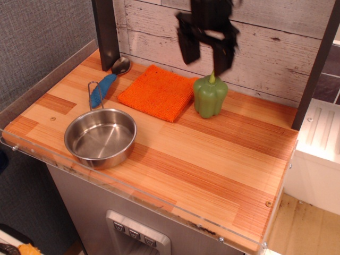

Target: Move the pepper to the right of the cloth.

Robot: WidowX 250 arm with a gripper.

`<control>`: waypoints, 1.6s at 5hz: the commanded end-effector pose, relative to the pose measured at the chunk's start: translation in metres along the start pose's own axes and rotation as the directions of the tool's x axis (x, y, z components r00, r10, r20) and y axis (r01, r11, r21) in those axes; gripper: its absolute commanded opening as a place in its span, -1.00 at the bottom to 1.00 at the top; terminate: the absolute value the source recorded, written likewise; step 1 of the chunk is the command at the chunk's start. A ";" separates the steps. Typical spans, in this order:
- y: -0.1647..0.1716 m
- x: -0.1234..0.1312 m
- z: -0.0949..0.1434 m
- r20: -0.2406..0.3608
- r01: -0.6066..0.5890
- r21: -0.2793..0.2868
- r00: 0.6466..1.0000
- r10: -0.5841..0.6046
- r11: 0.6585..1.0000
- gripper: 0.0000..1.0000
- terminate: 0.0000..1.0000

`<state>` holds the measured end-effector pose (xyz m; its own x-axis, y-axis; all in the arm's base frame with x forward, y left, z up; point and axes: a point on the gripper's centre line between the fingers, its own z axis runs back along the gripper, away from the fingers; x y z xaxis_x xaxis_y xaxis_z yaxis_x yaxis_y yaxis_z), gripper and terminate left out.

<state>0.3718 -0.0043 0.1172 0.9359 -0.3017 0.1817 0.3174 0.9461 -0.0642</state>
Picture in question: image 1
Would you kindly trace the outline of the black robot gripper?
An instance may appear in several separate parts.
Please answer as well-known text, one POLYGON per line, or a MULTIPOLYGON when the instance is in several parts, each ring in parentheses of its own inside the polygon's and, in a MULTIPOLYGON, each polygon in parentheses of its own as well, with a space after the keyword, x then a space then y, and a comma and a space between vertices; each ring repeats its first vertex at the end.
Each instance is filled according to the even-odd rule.
POLYGON ((238 30, 231 25, 232 1, 191 1, 191 13, 179 12, 178 43, 185 64, 200 58, 200 44, 193 35, 193 29, 203 33, 206 30, 218 31, 224 35, 224 43, 214 43, 213 60, 215 76, 223 74, 233 64, 238 30))

